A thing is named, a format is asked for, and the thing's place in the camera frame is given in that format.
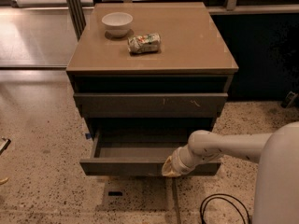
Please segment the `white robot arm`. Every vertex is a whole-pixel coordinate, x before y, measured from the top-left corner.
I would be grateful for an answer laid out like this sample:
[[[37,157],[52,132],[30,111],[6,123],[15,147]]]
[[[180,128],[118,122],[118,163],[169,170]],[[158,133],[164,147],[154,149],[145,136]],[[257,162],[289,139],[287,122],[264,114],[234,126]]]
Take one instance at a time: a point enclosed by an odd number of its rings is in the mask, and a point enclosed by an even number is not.
[[[187,175],[228,155],[258,165],[253,224],[299,224],[299,122],[273,133],[221,135],[204,130],[166,159],[162,175]]]

